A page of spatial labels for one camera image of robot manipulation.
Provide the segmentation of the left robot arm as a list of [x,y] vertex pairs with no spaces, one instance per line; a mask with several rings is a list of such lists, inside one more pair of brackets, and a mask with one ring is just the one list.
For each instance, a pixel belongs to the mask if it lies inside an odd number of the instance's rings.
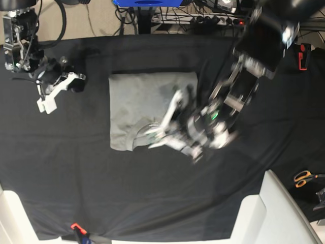
[[324,1],[258,1],[232,50],[236,61],[226,77],[199,80],[197,96],[179,118],[176,149],[198,160],[205,148],[220,149],[236,137],[235,123],[262,77],[273,78],[302,22]]

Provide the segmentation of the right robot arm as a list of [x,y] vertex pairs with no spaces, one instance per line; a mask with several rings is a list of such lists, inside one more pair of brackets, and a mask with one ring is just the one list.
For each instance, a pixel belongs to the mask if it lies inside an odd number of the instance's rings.
[[82,92],[86,76],[77,73],[68,59],[48,58],[44,51],[55,47],[63,38],[67,27],[67,14],[62,1],[56,1],[62,27],[58,38],[49,44],[40,44],[37,32],[40,27],[41,10],[36,11],[37,1],[1,1],[4,26],[5,68],[12,73],[26,73],[29,81],[36,84],[43,99],[54,91]]

